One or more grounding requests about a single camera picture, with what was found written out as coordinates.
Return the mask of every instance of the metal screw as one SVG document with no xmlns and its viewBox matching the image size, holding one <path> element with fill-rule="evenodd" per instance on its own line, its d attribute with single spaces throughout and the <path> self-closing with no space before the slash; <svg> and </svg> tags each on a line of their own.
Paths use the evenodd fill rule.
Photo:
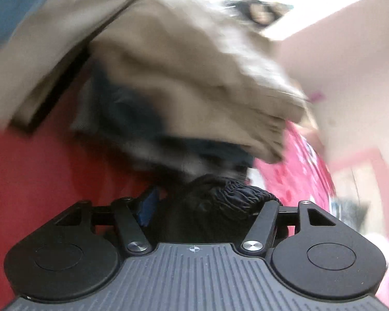
<svg viewBox="0 0 389 311">
<path fill-rule="evenodd" d="M 127 246 L 129 251 L 132 252 L 141 252 L 148 249 L 148 246 L 141 242 L 131 242 Z"/>
<path fill-rule="evenodd" d="M 243 243 L 242 248 L 247 251 L 258 251 L 261 250 L 264 246 L 261 242 L 258 241 L 246 241 Z"/>
</svg>

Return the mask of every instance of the pink patterned cloth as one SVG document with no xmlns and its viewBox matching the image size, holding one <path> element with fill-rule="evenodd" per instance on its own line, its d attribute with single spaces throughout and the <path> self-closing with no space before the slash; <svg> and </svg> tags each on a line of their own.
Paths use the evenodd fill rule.
<svg viewBox="0 0 389 311">
<path fill-rule="evenodd" d="M 255 159 L 255 168 L 264 178 L 266 190 L 285 206 L 296 207 L 299 201 L 310 200 L 329 211 L 329 197 L 334 195 L 334 185 L 324 161 L 293 123 L 287 122 L 284 144 L 282 162 L 271 165 Z"/>
</svg>

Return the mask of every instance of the beige cloth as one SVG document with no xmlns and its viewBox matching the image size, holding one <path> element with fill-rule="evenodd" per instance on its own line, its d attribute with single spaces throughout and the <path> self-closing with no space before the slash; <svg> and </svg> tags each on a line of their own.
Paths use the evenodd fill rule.
<svg viewBox="0 0 389 311">
<path fill-rule="evenodd" d="M 285 120 L 304 112 L 268 41 L 199 0 L 138 0 L 91 49 L 112 82 L 151 100 L 172 136 L 235 143 L 277 162 Z"/>
<path fill-rule="evenodd" d="M 67 68 L 75 61 L 80 52 L 85 48 L 85 44 L 79 44 L 71 49 L 54 69 L 45 76 L 42 81 L 29 93 L 23 101 L 17 112 L 13 115 L 12 123 L 18 127 L 27 128 L 32 122 L 35 114 L 38 112 L 49 94 L 54 90 L 59 78 L 65 73 Z"/>
<path fill-rule="evenodd" d="M 58 62 L 129 0 L 48 0 L 0 47 L 0 126 Z"/>
</svg>

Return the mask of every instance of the circular pad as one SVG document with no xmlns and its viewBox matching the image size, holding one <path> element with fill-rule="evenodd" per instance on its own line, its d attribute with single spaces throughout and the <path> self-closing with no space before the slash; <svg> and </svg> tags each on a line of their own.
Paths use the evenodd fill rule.
<svg viewBox="0 0 389 311">
<path fill-rule="evenodd" d="M 343 270 L 351 267 L 356 261 L 356 254 L 345 245 L 321 243 L 307 251 L 310 262 L 326 270 Z"/>
<path fill-rule="evenodd" d="M 36 251 L 36 264 L 42 269 L 62 271 L 77 265 L 83 253 L 68 243 L 46 244 Z"/>
</svg>

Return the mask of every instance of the ribbed black surface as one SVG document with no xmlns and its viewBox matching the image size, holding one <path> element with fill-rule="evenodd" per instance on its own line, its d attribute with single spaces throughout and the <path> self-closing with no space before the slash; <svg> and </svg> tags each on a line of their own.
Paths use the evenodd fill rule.
<svg viewBox="0 0 389 311">
<path fill-rule="evenodd" d="M 79 301 L 39 304 L 17 299 L 9 311 L 381 311 L 368 296 L 327 303 L 289 291 L 261 259 L 242 257 L 230 245 L 160 244 L 144 257 L 128 259 L 104 289 Z"/>
</svg>

